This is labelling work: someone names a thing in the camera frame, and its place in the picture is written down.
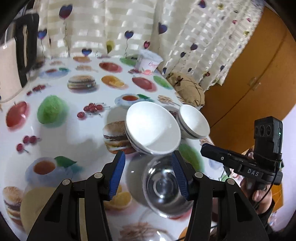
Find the right hand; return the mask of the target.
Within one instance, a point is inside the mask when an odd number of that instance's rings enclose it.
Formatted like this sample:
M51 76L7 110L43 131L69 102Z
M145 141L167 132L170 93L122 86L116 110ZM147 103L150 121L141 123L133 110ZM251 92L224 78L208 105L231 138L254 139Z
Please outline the right hand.
M241 190L246 197L250 197L251 191L247 189L248 181L244 178L240 183ZM251 196L252 201L257 203L256 212L262 214L270 208L273 195L271 191L271 185L267 185L263 190L255 190Z

